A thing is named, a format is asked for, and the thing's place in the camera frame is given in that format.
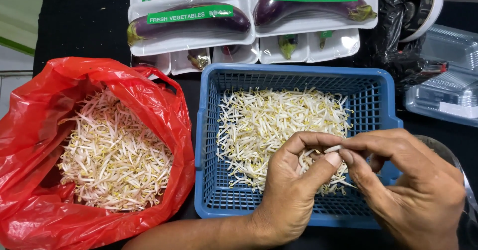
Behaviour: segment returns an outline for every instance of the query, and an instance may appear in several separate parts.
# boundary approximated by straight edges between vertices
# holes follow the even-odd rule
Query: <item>table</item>
[[[451,27],[463,25],[468,27],[464,28],[465,30],[476,30],[477,24],[457,22],[465,16],[454,20],[447,19],[447,14],[467,13],[465,7],[457,7],[454,4],[445,4],[440,18],[441,24],[448,26],[447,22],[451,22]],[[129,0],[44,0],[39,16],[39,37],[33,73],[38,74],[48,60],[67,56],[112,58],[129,65],[130,52],[126,44],[125,30],[128,26],[128,6]],[[321,65],[342,66],[346,65],[347,61],[348,59],[344,58],[340,61],[323,62]],[[174,79],[184,90],[193,123],[194,146],[200,73],[183,74],[175,76]],[[474,172],[478,171],[478,162],[474,160],[474,146],[478,145],[476,128],[401,110],[397,111],[397,116],[403,119],[404,128],[412,134],[435,138],[449,147],[462,163],[472,188],[478,189],[478,178],[473,176]],[[194,210],[194,191],[189,194],[171,221],[191,218],[198,218]],[[125,240],[122,240],[98,249],[120,249],[124,243]],[[395,248],[393,238],[381,230],[308,227],[298,240],[277,249],[352,249],[357,246],[367,249]]]

